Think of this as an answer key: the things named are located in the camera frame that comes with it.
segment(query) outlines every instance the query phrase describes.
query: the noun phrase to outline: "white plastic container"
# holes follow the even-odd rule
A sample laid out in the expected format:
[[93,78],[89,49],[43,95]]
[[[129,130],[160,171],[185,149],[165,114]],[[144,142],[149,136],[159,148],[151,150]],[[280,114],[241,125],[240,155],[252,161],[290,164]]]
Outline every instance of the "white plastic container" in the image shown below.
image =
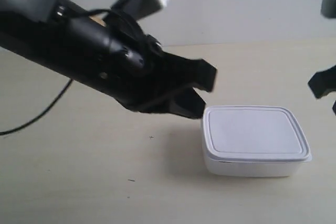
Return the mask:
[[203,152],[211,173],[284,177],[312,159],[294,115],[270,106],[212,106],[203,120]]

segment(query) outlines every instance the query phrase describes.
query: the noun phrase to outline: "white table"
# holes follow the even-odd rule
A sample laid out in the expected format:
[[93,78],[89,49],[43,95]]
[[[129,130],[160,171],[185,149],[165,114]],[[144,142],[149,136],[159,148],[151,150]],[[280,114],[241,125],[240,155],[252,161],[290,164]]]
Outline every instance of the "white table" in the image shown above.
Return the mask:
[[[166,50],[219,69],[215,92],[201,92],[209,105],[290,109],[313,162],[288,178],[214,176],[199,121],[132,113],[75,83],[40,122],[0,138],[0,223],[335,223],[335,95],[317,101],[307,82],[336,64],[336,39]],[[0,60],[1,130],[34,117],[67,82],[8,52]]]

